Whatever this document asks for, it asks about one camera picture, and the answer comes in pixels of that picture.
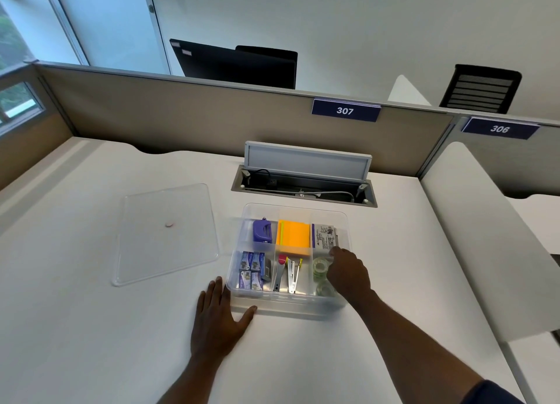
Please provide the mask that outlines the person's left hand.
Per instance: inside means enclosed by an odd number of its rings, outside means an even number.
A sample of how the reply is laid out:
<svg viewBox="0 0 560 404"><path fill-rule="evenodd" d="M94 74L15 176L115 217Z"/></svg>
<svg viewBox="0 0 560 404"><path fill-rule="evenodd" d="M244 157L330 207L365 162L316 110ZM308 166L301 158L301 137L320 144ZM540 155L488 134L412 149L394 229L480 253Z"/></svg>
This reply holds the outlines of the person's left hand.
<svg viewBox="0 0 560 404"><path fill-rule="evenodd" d="M231 293L223 284L222 310L214 312L214 284L212 280L206 292L204 310L192 328L190 351L191 357L226 358L243 337L248 328L239 328L231 311Z"/></svg>

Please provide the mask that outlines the person's right hand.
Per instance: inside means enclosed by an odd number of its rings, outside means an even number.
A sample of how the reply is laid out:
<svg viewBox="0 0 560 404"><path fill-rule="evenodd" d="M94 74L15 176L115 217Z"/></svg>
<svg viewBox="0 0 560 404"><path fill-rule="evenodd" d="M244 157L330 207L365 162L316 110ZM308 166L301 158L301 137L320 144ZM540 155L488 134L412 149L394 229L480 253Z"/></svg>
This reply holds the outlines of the person's right hand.
<svg viewBox="0 0 560 404"><path fill-rule="evenodd" d="M353 252L351 252L351 260L348 262L348 277L346 280L344 282L330 283L336 292L356 310L367 301L371 294L368 270Z"/></svg>

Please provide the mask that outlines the person's left forearm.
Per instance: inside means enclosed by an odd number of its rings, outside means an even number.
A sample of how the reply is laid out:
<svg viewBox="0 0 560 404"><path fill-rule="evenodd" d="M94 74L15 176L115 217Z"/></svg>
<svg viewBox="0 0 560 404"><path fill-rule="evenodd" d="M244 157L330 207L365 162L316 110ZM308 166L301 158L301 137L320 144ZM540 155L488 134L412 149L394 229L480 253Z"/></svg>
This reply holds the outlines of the person's left forearm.
<svg viewBox="0 0 560 404"><path fill-rule="evenodd" d="M208 404L224 357L195 356L156 404Z"/></svg>

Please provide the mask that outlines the person's right forearm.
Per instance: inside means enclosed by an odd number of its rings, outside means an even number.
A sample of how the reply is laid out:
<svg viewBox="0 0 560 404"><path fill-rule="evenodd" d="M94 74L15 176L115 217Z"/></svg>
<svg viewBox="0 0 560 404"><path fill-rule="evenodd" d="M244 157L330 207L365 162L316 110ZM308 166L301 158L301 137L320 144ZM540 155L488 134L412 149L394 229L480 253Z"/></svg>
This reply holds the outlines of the person's right forearm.
<svg viewBox="0 0 560 404"><path fill-rule="evenodd" d="M373 338L402 404L460 404L483 378L370 288L346 300Z"/></svg>

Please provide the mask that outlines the white printed label packet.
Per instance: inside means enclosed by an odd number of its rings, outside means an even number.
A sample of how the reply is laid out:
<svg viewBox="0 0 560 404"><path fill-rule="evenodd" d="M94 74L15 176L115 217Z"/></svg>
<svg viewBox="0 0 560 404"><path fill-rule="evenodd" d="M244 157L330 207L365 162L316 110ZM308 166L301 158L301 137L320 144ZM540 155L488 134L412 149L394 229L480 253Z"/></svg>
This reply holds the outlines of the white printed label packet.
<svg viewBox="0 0 560 404"><path fill-rule="evenodd" d="M330 251L339 246L337 230L332 225L311 224L311 247L318 251Z"/></svg>

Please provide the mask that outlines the clear plastic organizer box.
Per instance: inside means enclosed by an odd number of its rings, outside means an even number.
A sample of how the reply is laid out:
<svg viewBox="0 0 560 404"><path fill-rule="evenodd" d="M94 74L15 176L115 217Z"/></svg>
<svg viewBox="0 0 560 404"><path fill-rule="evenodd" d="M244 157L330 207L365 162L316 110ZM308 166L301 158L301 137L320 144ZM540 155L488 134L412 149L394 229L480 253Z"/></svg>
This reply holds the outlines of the clear plastic organizer box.
<svg viewBox="0 0 560 404"><path fill-rule="evenodd" d="M272 244L253 241L253 221L263 217L272 223ZM338 247L351 247L348 219L346 214L342 212L248 203L242 212L240 231L226 278L226 284L232 294L232 307L238 311L243 311L255 305L265 314L282 314L297 318L320 319L330 316L344 307L346 302L339 294L335 298L317 296L317 282L313 281L312 278L313 259L317 257L331 257L329 251L318 251L312 248L311 255L305 256L276 246L275 241L279 220L332 225L337 230ZM243 251L265 253L264 273L261 274L264 283L263 291L238 289L239 262ZM290 259L303 258L295 294L288 293L287 267L284 269L280 291L274 292L272 290L274 266L279 254L285 254Z"/></svg>

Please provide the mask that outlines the clear plastic lid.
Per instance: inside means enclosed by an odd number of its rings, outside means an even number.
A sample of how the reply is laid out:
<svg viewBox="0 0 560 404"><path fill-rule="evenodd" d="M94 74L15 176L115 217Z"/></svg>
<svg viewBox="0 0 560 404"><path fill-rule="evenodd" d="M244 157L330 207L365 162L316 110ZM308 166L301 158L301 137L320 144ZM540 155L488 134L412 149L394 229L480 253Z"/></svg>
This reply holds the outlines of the clear plastic lid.
<svg viewBox="0 0 560 404"><path fill-rule="evenodd" d="M204 183L126 195L118 223L115 287L214 262L220 246Z"/></svg>

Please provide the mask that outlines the purple stapler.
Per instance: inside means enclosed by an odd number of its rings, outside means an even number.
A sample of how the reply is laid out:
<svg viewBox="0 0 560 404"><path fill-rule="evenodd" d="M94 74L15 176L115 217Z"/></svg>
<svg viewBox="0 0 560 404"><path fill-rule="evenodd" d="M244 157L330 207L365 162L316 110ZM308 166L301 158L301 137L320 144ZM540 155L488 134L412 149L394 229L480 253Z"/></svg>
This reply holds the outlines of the purple stapler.
<svg viewBox="0 0 560 404"><path fill-rule="evenodd" d="M253 221L253 241L257 243L273 243L272 223L265 217Z"/></svg>

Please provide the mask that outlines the white desk side panel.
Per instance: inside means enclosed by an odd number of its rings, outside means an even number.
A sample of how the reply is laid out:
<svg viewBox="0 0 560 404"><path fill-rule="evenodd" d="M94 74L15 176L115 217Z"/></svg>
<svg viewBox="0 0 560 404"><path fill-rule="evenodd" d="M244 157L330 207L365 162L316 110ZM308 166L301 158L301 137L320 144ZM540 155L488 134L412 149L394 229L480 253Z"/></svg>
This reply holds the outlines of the white desk side panel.
<svg viewBox="0 0 560 404"><path fill-rule="evenodd" d="M495 337L560 330L560 266L468 148L448 145L421 185Z"/></svg>
<svg viewBox="0 0 560 404"><path fill-rule="evenodd" d="M397 76L393 88L389 93L388 101L403 104L432 106L405 75Z"/></svg>

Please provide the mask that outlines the blue desk number sign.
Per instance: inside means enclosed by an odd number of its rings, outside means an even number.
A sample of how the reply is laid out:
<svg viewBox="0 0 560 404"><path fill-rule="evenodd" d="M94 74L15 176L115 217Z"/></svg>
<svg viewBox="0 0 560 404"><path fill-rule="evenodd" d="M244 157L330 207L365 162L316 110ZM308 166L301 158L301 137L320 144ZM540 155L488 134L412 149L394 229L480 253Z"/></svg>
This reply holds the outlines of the blue desk number sign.
<svg viewBox="0 0 560 404"><path fill-rule="evenodd" d="M314 116L360 120L375 123L381 113L380 105L315 98L311 114Z"/></svg>
<svg viewBox="0 0 560 404"><path fill-rule="evenodd" d="M470 117L460 131L482 136L528 140L540 127L533 123Z"/></svg>

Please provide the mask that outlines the beige desk partition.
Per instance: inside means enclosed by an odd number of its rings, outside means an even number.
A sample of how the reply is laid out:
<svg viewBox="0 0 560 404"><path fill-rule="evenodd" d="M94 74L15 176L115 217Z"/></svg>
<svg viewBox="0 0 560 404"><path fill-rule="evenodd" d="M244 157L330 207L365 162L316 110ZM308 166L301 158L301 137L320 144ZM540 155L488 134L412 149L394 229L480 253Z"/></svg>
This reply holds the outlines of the beige desk partition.
<svg viewBox="0 0 560 404"><path fill-rule="evenodd" d="M372 172L416 176L452 116L382 106L376 121L312 114L314 97L72 64L34 62L77 136L159 153L242 156L246 141L372 156Z"/></svg>
<svg viewBox="0 0 560 404"><path fill-rule="evenodd" d="M448 145L461 142L505 195L515 198L529 195L560 196L560 120L465 110L446 111L452 116L449 126L421 166L417 177L424 177ZM541 127L528 140L462 133L460 130L470 117L526 122Z"/></svg>

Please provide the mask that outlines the dark blue sleeve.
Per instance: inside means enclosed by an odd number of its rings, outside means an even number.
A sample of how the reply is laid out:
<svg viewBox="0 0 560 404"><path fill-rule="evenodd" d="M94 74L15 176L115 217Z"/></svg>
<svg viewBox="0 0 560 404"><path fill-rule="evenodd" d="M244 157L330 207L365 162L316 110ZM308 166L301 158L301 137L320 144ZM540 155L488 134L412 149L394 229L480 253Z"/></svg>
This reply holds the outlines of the dark blue sleeve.
<svg viewBox="0 0 560 404"><path fill-rule="evenodd" d="M526 404L501 386L490 380L482 380L473 386L460 404Z"/></svg>

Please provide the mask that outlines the black slatted office chair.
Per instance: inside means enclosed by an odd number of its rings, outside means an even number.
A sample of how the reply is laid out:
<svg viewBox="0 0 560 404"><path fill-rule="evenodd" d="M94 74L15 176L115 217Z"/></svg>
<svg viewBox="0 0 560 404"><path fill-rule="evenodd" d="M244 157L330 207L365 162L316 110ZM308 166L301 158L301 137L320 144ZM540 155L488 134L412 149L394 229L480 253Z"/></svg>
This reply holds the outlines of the black slatted office chair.
<svg viewBox="0 0 560 404"><path fill-rule="evenodd" d="M521 81L514 70L456 64L439 107L507 114Z"/></svg>

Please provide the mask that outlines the black computer monitor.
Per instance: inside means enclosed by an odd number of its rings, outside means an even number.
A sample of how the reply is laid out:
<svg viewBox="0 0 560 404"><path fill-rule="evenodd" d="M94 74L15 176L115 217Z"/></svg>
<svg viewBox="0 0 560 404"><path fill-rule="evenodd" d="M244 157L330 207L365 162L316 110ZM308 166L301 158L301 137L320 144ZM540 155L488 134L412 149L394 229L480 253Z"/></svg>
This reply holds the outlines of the black computer monitor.
<svg viewBox="0 0 560 404"><path fill-rule="evenodd" d="M291 80L283 75L292 67L287 60L176 39L170 44L186 77L271 88Z"/></svg>

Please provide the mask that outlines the grey window frame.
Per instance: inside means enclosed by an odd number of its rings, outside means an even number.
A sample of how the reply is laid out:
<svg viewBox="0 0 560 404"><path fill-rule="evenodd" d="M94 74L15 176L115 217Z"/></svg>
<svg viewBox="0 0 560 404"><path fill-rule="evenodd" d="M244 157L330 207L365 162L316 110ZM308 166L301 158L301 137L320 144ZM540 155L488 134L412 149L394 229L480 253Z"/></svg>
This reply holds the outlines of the grey window frame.
<svg viewBox="0 0 560 404"><path fill-rule="evenodd" d="M0 137L34 117L46 108L29 81L0 86Z"/></svg>

